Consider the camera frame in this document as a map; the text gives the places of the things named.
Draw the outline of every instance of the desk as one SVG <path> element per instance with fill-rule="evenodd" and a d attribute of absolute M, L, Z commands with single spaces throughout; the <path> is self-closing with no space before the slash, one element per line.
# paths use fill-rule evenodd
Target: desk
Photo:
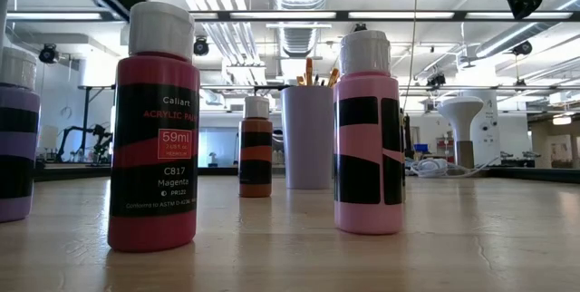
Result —
<path fill-rule="evenodd" d="M 580 187 L 408 178 L 406 229 L 334 228 L 329 190 L 237 197 L 200 177 L 195 243 L 110 251 L 107 180 L 35 184 L 34 209 L 0 225 L 0 291 L 572 291 L 580 287 Z"/>

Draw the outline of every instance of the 59ml label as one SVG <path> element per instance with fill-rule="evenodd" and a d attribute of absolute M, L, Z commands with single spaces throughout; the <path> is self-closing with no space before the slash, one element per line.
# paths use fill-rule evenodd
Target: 59ml label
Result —
<path fill-rule="evenodd" d="M 196 91 L 150 83 L 117 89 L 112 216 L 164 216 L 195 209 Z"/>

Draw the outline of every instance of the blue object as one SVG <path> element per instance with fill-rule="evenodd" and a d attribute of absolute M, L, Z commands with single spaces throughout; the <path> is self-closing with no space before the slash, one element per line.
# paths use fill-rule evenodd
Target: blue object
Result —
<path fill-rule="evenodd" d="M 429 145 L 427 143 L 416 143 L 415 144 L 415 151 L 427 152 L 427 151 L 429 151 Z"/>

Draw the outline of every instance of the magenta paint bottle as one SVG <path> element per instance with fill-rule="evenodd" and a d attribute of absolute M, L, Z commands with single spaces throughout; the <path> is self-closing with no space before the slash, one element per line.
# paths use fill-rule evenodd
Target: magenta paint bottle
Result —
<path fill-rule="evenodd" d="M 5 47 L 0 69 L 0 222 L 30 213 L 40 97 L 34 93 L 36 60 Z"/>
<path fill-rule="evenodd" d="M 199 72 L 189 12 L 159 2 L 130 10 L 129 55 L 117 66 L 109 245 L 147 252 L 196 232 Z"/>
<path fill-rule="evenodd" d="M 399 85 L 389 64 L 383 32 L 359 31 L 341 41 L 343 76 L 334 86 L 334 221 L 352 233 L 402 229 Z"/>

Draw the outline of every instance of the pink paint bottle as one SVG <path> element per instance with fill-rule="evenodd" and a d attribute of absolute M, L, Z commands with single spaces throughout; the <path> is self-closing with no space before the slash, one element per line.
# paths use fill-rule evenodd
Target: pink paint bottle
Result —
<path fill-rule="evenodd" d="M 129 55 L 117 66 L 109 245 L 147 252 L 196 232 L 199 71 L 193 19 L 159 2 L 130 10 Z"/>
<path fill-rule="evenodd" d="M 402 230 L 399 85 L 389 73 L 391 45 L 367 30 L 341 41 L 343 77 L 334 86 L 334 221 L 358 234 Z"/>

